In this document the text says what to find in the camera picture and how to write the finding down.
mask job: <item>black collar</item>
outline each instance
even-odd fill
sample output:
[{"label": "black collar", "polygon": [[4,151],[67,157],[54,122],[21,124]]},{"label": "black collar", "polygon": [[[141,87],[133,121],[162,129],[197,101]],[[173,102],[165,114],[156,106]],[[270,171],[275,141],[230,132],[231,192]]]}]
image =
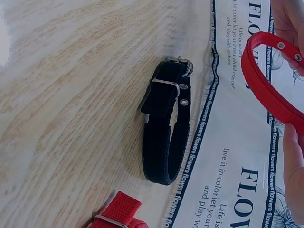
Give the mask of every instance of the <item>black collar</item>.
[{"label": "black collar", "polygon": [[[141,108],[141,112],[146,114],[143,171],[151,182],[169,185],[180,171],[190,129],[192,72],[193,64],[178,57],[160,63],[152,77],[148,96]],[[177,120],[171,137],[169,124],[175,102]]]}]

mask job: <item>grommet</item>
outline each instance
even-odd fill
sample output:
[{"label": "grommet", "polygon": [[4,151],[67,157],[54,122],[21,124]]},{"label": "grommet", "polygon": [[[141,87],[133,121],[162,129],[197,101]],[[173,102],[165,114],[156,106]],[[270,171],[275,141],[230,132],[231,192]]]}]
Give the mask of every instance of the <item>grommet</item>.
[{"label": "grommet", "polygon": [[182,106],[187,106],[187,105],[189,104],[189,102],[188,102],[187,100],[185,100],[185,99],[182,99],[182,100],[180,101],[180,104],[181,104]]},{"label": "grommet", "polygon": [[302,57],[299,54],[296,54],[294,56],[294,58],[296,59],[296,61],[301,62],[302,61]]},{"label": "grommet", "polygon": [[185,85],[185,84],[180,84],[180,88],[183,89],[183,90],[185,90],[185,89],[188,89],[188,86]]},{"label": "grommet", "polygon": [[285,44],[283,43],[283,42],[279,42],[278,44],[277,44],[277,47],[279,48],[279,49],[284,49],[285,48]]}]

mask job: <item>red strap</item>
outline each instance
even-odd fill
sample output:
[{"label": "red strap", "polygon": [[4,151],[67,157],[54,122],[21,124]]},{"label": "red strap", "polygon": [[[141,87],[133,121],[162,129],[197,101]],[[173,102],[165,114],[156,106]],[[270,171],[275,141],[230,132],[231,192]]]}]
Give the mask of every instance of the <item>red strap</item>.
[{"label": "red strap", "polygon": [[291,43],[276,35],[266,32],[258,32],[247,41],[241,67],[244,77],[254,95],[260,103],[283,124],[294,125],[298,133],[304,133],[304,114],[291,105],[277,90],[268,82],[257,65],[253,49],[260,44],[268,45],[285,53],[289,58],[295,59],[300,66],[304,67],[304,59],[299,50]]},{"label": "red strap", "polygon": [[[133,218],[141,204],[140,201],[119,191],[101,215],[126,225],[128,228],[149,228],[145,222]],[[97,218],[90,228],[119,228],[119,226],[102,218]]]}]

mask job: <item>wooden table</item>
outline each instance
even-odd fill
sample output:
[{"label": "wooden table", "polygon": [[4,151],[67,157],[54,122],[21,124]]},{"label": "wooden table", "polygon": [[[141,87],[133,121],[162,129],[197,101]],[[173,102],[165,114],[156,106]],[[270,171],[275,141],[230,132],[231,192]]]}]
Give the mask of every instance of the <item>wooden table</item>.
[{"label": "wooden table", "polygon": [[0,227],[81,227],[114,190],[140,200],[136,218],[160,227],[171,186],[144,178],[139,105],[157,64],[181,55],[194,64],[199,110],[210,2],[0,6]]}]

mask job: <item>silver buckle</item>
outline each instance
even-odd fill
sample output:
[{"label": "silver buckle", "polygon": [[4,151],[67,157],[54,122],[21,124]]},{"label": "silver buckle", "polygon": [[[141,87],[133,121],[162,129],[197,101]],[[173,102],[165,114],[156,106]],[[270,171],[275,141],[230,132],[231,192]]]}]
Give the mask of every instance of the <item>silver buckle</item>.
[{"label": "silver buckle", "polygon": [[182,75],[183,77],[190,77],[193,73],[193,64],[190,60],[181,58],[181,56],[178,56],[177,58],[171,57],[169,58],[169,61],[171,62],[177,62],[177,63],[186,63],[187,64],[187,70],[186,72]]},{"label": "silver buckle", "polygon": [[95,215],[93,221],[95,221],[96,219],[101,219],[101,220],[107,221],[111,224],[117,225],[117,226],[122,227],[122,228],[128,228],[127,225],[122,224],[122,223],[117,222],[117,221],[114,221],[113,219],[107,218],[107,217],[102,216],[102,215]]}]

